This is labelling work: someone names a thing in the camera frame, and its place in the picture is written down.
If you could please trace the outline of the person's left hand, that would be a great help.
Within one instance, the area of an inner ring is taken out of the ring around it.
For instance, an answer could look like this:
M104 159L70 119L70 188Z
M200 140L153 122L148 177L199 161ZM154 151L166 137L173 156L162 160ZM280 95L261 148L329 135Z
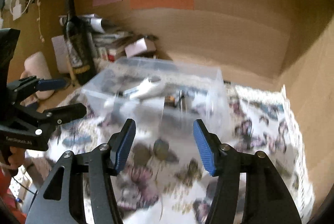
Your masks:
M11 155L8 157L8 164L1 158L1 167L6 169L16 170L18 169L25 160L25 149L10 147Z

